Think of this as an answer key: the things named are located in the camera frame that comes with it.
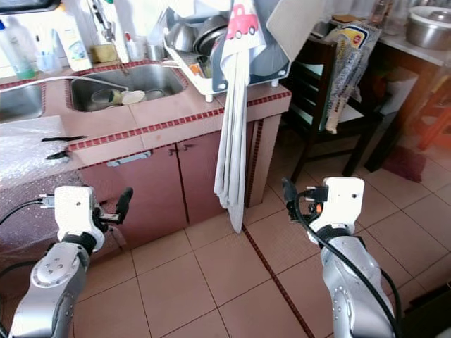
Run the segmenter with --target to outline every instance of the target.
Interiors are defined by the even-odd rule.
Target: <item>black cable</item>
[[[390,309],[388,308],[387,304],[385,304],[384,300],[382,299],[381,295],[377,292],[377,290],[374,288],[372,283],[365,277],[365,275],[358,269],[357,266],[353,262],[351,262],[345,255],[343,255],[337,248],[335,248],[332,244],[322,239],[318,234],[310,227],[310,225],[306,222],[304,216],[301,213],[301,210],[299,208],[299,201],[300,197],[304,196],[303,193],[300,193],[296,196],[294,200],[294,209],[297,218],[299,219],[299,223],[301,226],[312,235],[314,239],[316,239],[319,243],[321,243],[324,247],[326,247],[332,254],[336,255],[344,264],[347,265],[349,269],[353,273],[357,275],[357,277],[365,284],[365,286],[368,288],[368,290],[371,292],[371,294],[374,296],[376,301],[378,302],[379,306],[382,308],[383,312],[385,313],[385,316],[387,317],[388,321],[390,322],[393,331],[395,332],[395,336],[397,338],[401,338],[401,330],[396,322],[396,319],[393,317],[393,314],[391,313]]]
[[[9,213],[7,213],[1,220],[0,220],[0,225],[2,225],[5,220],[7,220],[11,215],[13,215],[15,212],[19,211],[20,209],[26,207],[26,206],[31,206],[33,204],[42,204],[42,199],[33,199],[31,201],[28,202],[24,202],[22,204],[19,204],[18,206],[16,206],[13,210],[11,210]]]
[[[16,263],[16,264],[10,265],[6,269],[4,269],[3,271],[0,272],[0,278],[2,278],[4,275],[6,275],[7,273],[11,272],[12,270],[15,270],[17,268],[21,268],[23,266],[34,265],[36,263],[37,263],[37,261],[25,261],[25,262],[20,262],[20,263]],[[4,327],[3,323],[0,320],[0,338],[8,338],[8,336],[9,336],[9,332]]]
[[[390,288],[392,289],[393,292],[393,296],[395,297],[395,318],[396,318],[396,322],[399,325],[401,323],[401,311],[402,311],[402,307],[401,307],[401,297],[400,294],[398,293],[397,289],[396,289],[396,285],[393,282],[393,280],[391,279],[391,277],[389,276],[389,274],[387,274],[387,272],[381,268],[381,273],[382,276],[385,278],[385,280],[388,282],[388,284],[390,285]]]

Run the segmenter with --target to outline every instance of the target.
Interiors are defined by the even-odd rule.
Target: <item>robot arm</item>
[[[362,240],[352,236],[362,207],[364,181],[354,177],[330,177],[321,187],[307,187],[299,195],[311,202],[309,215],[301,215],[300,208],[295,208],[299,205],[295,186],[286,179],[283,186],[290,217],[302,223],[309,231],[310,240],[321,247],[323,279],[333,304],[335,337],[394,337],[393,309],[381,287],[381,269]],[[324,244],[335,247],[363,275],[358,276]],[[392,322],[362,277],[372,284],[373,292],[390,312]]]
[[[73,307],[85,285],[89,256],[100,250],[108,223],[121,224],[133,190],[127,188],[116,214],[101,214],[91,187],[58,187],[43,196],[55,208],[59,243],[36,263],[30,288],[14,315],[10,338],[66,338]]]

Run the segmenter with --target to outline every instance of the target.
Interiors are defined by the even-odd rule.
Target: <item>wooden chair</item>
[[[451,149],[451,75],[441,79],[412,125],[421,135],[419,149],[432,143]]]
[[[292,92],[290,110],[282,115],[282,119],[306,142],[291,177],[293,182],[297,180],[307,161],[345,154],[351,154],[351,157],[342,174],[351,176],[382,121],[380,113],[364,110],[357,101],[350,99],[338,123],[337,134],[331,134],[323,129],[327,120],[326,106],[332,85],[335,52],[335,42],[308,38],[295,62],[292,63],[289,76],[282,82]],[[360,138],[353,149],[309,157],[315,143],[356,135],[360,135]]]

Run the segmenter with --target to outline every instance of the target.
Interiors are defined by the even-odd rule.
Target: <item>snack package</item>
[[[337,57],[328,102],[326,130],[336,134],[343,108],[368,65],[368,59],[381,30],[360,21],[346,23],[332,30],[325,41],[337,42]]]

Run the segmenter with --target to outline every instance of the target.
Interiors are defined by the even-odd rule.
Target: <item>faucet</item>
[[[92,0],[92,10],[100,25],[104,28],[102,34],[105,40],[107,42],[112,42],[114,40],[113,25],[107,20],[100,0]]]
[[[111,24],[111,22],[109,22],[108,19],[106,18],[104,8],[102,7],[102,4],[101,4],[101,0],[92,0],[92,10],[93,10],[94,16],[97,18],[100,25],[104,28],[102,31],[102,35],[104,36],[104,38],[107,42],[110,42],[113,45],[114,51],[116,53],[116,58],[118,59],[118,65],[119,65],[121,72],[124,75],[129,75],[130,72],[124,66],[121,58],[118,55],[116,45],[114,44],[116,38],[114,36],[113,24]]]

